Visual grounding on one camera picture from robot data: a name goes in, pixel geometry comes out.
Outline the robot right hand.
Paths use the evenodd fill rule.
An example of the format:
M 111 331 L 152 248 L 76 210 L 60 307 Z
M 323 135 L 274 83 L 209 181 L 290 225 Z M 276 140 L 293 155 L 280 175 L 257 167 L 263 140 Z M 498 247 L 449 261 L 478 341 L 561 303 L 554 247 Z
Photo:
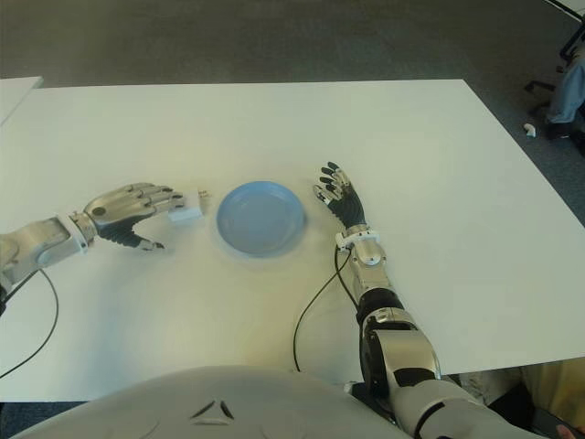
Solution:
M 346 172 L 336 163 L 321 168 L 319 184 L 313 186 L 316 198 L 327 206 L 345 229 L 366 225 L 365 211 Z

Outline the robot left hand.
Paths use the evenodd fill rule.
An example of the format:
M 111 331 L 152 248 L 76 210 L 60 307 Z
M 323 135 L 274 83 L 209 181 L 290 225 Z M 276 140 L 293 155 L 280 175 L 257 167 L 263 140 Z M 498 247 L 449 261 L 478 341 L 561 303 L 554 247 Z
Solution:
M 163 250 L 161 242 L 148 240 L 133 230 L 141 221 L 181 209 L 186 198 L 167 186 L 135 183 L 120 187 L 90 201 L 70 216 L 87 241 L 106 241 L 147 252 Z

